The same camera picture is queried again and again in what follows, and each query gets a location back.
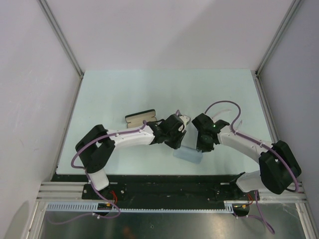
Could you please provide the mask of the light blue cleaning cloth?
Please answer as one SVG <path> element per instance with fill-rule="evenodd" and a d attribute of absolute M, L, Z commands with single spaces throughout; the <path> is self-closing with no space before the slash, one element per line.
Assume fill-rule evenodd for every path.
<path fill-rule="evenodd" d="M 201 151 L 187 146 L 181 146 L 179 149 L 174 150 L 173 156 L 194 164 L 199 164 L 203 158 Z"/>

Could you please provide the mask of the black glasses case beige lining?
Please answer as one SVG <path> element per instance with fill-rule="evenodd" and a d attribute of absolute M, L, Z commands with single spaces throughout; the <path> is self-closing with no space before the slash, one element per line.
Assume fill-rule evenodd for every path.
<path fill-rule="evenodd" d="M 127 128 L 135 128 L 143 125 L 143 122 L 157 121 L 156 111 L 154 109 L 146 110 L 125 116 Z"/>

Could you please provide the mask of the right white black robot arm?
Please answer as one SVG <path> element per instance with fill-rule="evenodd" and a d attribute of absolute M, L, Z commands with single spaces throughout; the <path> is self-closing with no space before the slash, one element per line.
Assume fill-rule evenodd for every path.
<path fill-rule="evenodd" d="M 222 144 L 248 156 L 259 165 L 259 170 L 244 172 L 237 176 L 236 184 L 231 185 L 230 195 L 243 199 L 248 192 L 267 189 L 274 194 L 281 194 L 294 183 L 299 189 L 297 178 L 302 170 L 288 144 L 282 140 L 276 143 L 262 141 L 236 131 L 224 120 L 213 121 L 201 113 L 192 120 L 197 129 L 196 149 L 211 152 L 215 145 Z"/>

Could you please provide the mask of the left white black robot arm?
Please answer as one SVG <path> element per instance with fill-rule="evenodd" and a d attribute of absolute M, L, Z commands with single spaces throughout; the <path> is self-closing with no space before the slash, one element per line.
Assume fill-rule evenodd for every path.
<path fill-rule="evenodd" d="M 125 131 L 110 131 L 98 124 L 76 144 L 71 166 L 78 168 L 74 162 L 79 157 L 83 164 L 79 168 L 85 170 L 93 194 L 99 199 L 105 199 L 110 193 L 110 182 L 104 167 L 114 150 L 162 143 L 172 149 L 179 149 L 189 123 L 189 116 L 176 112 L 160 121 L 144 120 L 141 126 Z"/>

